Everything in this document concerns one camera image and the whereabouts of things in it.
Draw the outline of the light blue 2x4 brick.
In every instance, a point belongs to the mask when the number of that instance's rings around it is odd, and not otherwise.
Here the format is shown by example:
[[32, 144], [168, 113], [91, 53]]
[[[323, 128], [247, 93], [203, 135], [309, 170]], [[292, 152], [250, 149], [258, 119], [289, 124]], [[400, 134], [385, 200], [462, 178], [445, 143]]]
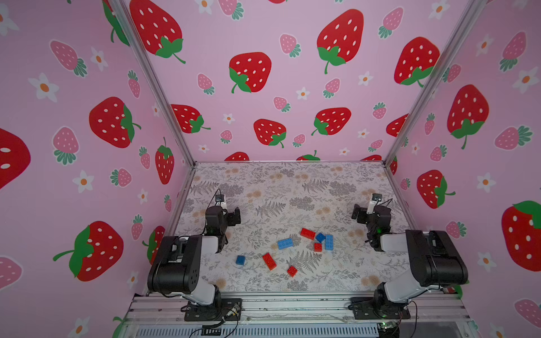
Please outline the light blue 2x4 brick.
[[291, 238], [287, 238], [287, 239], [279, 240], [277, 242], [277, 245], [278, 245], [279, 250], [283, 250], [283, 249], [288, 249], [290, 247], [293, 247], [294, 242], [293, 242], [293, 240]]
[[332, 251], [334, 249], [334, 237], [332, 235], [326, 235], [324, 244], [326, 251]]

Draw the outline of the dark blue 2x2 brick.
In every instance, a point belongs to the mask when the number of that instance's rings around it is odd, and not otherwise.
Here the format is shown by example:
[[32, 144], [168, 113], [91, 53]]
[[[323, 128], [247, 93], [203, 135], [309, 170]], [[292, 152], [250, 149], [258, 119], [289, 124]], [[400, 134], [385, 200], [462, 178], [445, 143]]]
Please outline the dark blue 2x2 brick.
[[326, 239], [326, 236], [323, 233], [318, 233], [318, 235], [315, 237], [315, 239], [319, 243], [323, 243], [325, 241], [325, 239]]

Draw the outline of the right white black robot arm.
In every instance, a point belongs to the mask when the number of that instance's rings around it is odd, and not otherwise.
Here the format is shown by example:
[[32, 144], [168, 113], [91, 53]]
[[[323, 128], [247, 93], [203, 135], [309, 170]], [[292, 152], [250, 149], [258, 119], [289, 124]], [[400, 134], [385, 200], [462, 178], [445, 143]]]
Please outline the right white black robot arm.
[[380, 283], [371, 301], [363, 305], [380, 311], [384, 307], [403, 307], [431, 290], [466, 284], [466, 264], [445, 231], [391, 231], [390, 208], [373, 204], [355, 205], [352, 219], [367, 227], [367, 242], [377, 252], [405, 253], [409, 269], [393, 280]]

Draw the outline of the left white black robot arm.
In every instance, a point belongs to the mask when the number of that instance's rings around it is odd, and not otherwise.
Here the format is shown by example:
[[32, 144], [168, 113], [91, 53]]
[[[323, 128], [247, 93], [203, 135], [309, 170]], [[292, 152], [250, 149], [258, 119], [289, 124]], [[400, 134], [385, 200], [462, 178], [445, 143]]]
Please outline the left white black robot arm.
[[220, 291], [200, 275], [201, 257], [221, 253], [228, 243], [226, 231], [241, 224], [241, 212], [220, 205], [210, 206], [205, 213], [206, 230], [202, 235], [167, 236], [162, 239], [150, 269], [147, 288], [150, 293], [171, 297], [181, 294], [198, 306], [218, 302]]

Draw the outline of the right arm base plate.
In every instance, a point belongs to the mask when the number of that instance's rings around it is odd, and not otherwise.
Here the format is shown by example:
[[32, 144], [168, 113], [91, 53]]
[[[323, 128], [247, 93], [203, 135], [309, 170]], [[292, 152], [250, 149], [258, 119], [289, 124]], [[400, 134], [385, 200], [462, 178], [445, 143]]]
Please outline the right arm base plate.
[[352, 297], [347, 308], [356, 320], [408, 320], [411, 314], [405, 304], [378, 304], [374, 298]]

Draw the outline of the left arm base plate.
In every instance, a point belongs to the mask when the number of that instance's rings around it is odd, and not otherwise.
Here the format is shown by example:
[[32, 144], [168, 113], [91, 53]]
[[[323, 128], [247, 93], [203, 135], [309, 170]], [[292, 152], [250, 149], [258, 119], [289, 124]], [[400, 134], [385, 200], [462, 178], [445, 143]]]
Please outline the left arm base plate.
[[242, 313], [242, 299], [225, 298], [215, 300], [209, 306], [189, 302], [180, 311], [185, 314], [184, 320], [186, 322], [237, 321]]

